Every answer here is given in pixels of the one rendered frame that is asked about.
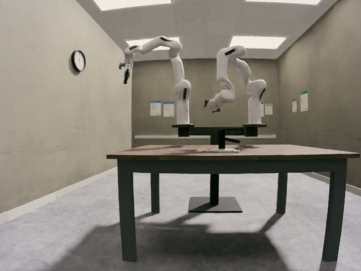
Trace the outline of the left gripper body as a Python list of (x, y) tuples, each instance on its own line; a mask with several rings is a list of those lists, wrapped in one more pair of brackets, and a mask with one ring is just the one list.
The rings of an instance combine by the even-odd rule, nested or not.
[(208, 106), (210, 109), (212, 109), (213, 111), (216, 111), (217, 109), (220, 108), (220, 106), (219, 106), (219, 107), (216, 107), (216, 106), (213, 104), (213, 99), (211, 99), (211, 100), (207, 103), (207, 106)]

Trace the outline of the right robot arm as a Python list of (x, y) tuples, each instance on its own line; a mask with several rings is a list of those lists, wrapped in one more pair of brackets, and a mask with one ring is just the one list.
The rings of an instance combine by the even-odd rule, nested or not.
[(168, 47), (169, 58), (173, 64), (174, 70), (174, 87), (177, 96), (177, 124), (174, 125), (193, 125), (189, 121), (189, 98), (191, 93), (191, 85), (189, 81), (184, 79), (183, 63), (179, 58), (181, 44), (176, 40), (168, 39), (164, 36), (159, 36), (144, 45), (132, 45), (124, 50), (124, 63), (119, 63), (119, 68), (125, 67), (124, 64), (131, 64), (133, 66), (134, 54), (140, 51), (141, 54), (146, 54), (158, 47)]

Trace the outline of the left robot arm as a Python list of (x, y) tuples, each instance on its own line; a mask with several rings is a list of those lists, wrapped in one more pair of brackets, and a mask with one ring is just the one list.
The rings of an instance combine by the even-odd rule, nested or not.
[[(263, 97), (267, 85), (264, 80), (250, 81), (251, 70), (246, 62), (238, 58), (244, 56), (246, 48), (243, 45), (231, 46), (218, 51), (217, 54), (217, 82), (224, 85), (227, 90), (215, 93), (213, 103), (220, 106), (223, 103), (233, 103), (235, 101), (235, 88), (227, 78), (228, 64), (234, 66), (242, 76), (243, 89), (247, 94), (254, 94), (248, 100), (248, 123), (261, 124), (261, 98)], [(231, 96), (230, 96), (231, 95)]]

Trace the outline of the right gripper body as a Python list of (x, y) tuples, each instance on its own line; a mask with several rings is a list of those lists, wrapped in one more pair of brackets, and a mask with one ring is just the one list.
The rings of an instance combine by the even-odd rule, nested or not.
[[(124, 77), (125, 77), (125, 73), (126, 73), (126, 71), (127, 71), (127, 69), (129, 69), (129, 76), (130, 76), (130, 70), (131, 70), (131, 68), (132, 68), (132, 65), (131, 64), (124, 64), (124, 66), (125, 66), (125, 72), (124, 72)], [(128, 78), (129, 78), (129, 76), (128, 76)]]

